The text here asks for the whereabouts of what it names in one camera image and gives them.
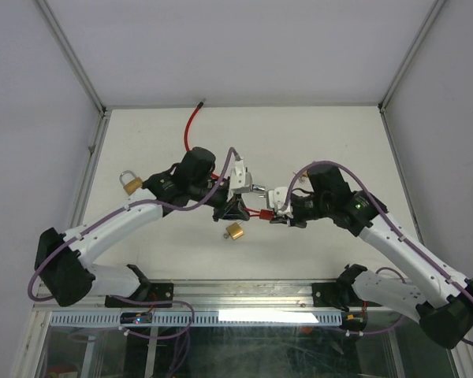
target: gold padlock body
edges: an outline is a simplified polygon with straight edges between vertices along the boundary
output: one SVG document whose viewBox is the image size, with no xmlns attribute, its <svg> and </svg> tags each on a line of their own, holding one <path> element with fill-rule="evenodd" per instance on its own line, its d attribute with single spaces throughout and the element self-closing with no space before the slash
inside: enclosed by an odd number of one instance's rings
<svg viewBox="0 0 473 378">
<path fill-rule="evenodd" d="M 237 240 L 244 235 L 244 229 L 240 227 L 238 223 L 230 224 L 228 227 L 226 227 L 226 231 L 233 240 Z"/>
<path fill-rule="evenodd" d="M 123 188 L 125 189 L 125 192 L 128 193 L 128 195 L 132 195 L 139 187 L 142 187 L 142 183 L 142 179 L 136 177 L 135 179 L 127 183 L 125 186 L 123 186 Z"/>
</svg>

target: red cable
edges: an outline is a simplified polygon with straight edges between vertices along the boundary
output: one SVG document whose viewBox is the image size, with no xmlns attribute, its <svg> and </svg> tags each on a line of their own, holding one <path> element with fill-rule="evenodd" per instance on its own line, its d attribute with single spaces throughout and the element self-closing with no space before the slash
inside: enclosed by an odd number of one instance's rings
<svg viewBox="0 0 473 378">
<path fill-rule="evenodd" d="M 186 152 L 190 151 L 191 150 L 191 147 L 189 147 L 189 129 L 191 128 L 191 123 L 192 123 L 192 120 L 195 119 L 195 116 L 196 114 L 199 112 L 200 109 L 202 109 L 202 106 L 203 106 L 204 102 L 201 101 L 196 107 L 195 109 L 193 110 L 191 116 L 189 117 L 188 119 L 188 123 L 186 124 L 186 128 L 184 129 L 184 147 L 186 149 Z M 213 179 L 218 179 L 219 176 L 212 173 L 212 178 Z M 245 208 L 248 212 L 250 213 L 256 213 L 255 216 L 252 216 L 251 217 L 259 217 L 259 214 L 260 214 L 260 211 L 258 210 L 254 210 L 254 209 L 249 209 L 249 208 Z"/>
</svg>

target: white tabletop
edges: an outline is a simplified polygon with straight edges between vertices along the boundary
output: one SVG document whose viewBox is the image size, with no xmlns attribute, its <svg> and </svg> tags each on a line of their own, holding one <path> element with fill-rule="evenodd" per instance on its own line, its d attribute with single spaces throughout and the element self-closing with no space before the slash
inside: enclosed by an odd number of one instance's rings
<svg viewBox="0 0 473 378">
<path fill-rule="evenodd" d="M 119 174 L 142 179 L 168 169 L 184 156 L 184 126 L 192 109 L 114 110 L 103 143 L 85 220 L 126 199 Z M 293 172 L 315 160 L 338 161 L 355 172 L 413 235 L 393 155 L 376 107 L 203 108 L 192 124 L 191 146 L 217 157 L 229 146 L 244 157 L 255 183 L 289 185 Z M 352 189 L 358 189 L 351 181 Z M 263 198 L 244 195 L 248 207 Z M 244 236 L 223 238 L 232 222 L 213 222 L 212 208 L 171 213 L 148 224 L 104 253 L 105 265 L 137 264 L 150 279 L 264 280 L 329 279 L 345 265 L 393 266 L 383 255 L 331 220 L 306 229 L 252 218 Z"/>
</svg>

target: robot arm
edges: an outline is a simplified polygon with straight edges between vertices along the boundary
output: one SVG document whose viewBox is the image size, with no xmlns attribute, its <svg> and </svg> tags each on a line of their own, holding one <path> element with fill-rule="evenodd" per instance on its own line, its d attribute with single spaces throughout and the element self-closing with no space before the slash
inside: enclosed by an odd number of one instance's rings
<svg viewBox="0 0 473 378">
<path fill-rule="evenodd" d="M 151 285 L 136 266 L 111 267 L 94 261 L 137 228 L 166 217 L 174 209 L 186 210 L 190 200 L 204 201 L 213 207 L 215 221 L 248 221 L 241 193 L 251 191 L 251 176 L 243 160 L 238 157 L 237 169 L 232 170 L 230 178 L 220 178 L 218 182 L 210 178 L 214 167 L 215 156 L 196 147 L 186 153 L 181 163 L 145 180 L 141 188 L 101 217 L 63 233 L 53 228 L 46 230 L 39 239 L 35 269 L 40 270 L 40 277 L 58 304 L 71 306 L 86 295 L 146 300 Z M 238 180 L 242 169 L 247 173 L 245 180 Z M 54 253 L 56 256 L 46 265 Z"/>
<path fill-rule="evenodd" d="M 368 198 L 365 191 L 351 191 L 336 166 L 314 165 L 307 175 L 313 189 L 307 196 L 291 194 L 288 203 L 287 187 L 267 192 L 267 205 L 275 213 L 271 223 L 305 228 L 308 221 L 328 217 L 382 252 L 415 285 L 350 265 L 338 277 L 336 292 L 322 293 L 324 299 L 341 309 L 347 309 L 341 298 L 382 304 L 418 322 L 439 345 L 453 348 L 458 344 L 473 326 L 473 304 L 462 292 L 473 296 L 473 279 L 448 266 L 409 235 L 378 199 Z"/>
</svg>

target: padlock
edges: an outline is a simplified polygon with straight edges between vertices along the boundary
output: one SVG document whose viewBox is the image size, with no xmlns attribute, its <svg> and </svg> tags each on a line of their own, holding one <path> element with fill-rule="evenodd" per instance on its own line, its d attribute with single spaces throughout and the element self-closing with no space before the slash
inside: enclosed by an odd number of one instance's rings
<svg viewBox="0 0 473 378">
<path fill-rule="evenodd" d="M 123 180 L 123 176 L 125 175 L 130 175 L 133 179 L 125 183 Z M 133 171 L 129 170 L 123 171 L 121 175 L 119 175 L 119 182 L 122 184 L 123 189 L 125 189 L 125 192 L 128 193 L 128 195 L 135 193 L 139 187 L 142 187 L 143 183 L 141 178 L 139 178 Z"/>
<path fill-rule="evenodd" d="M 244 235 L 244 229 L 240 227 L 240 223 L 232 223 L 226 227 L 226 233 L 223 235 L 225 239 L 231 237 L 233 240 L 237 240 Z"/>
</svg>

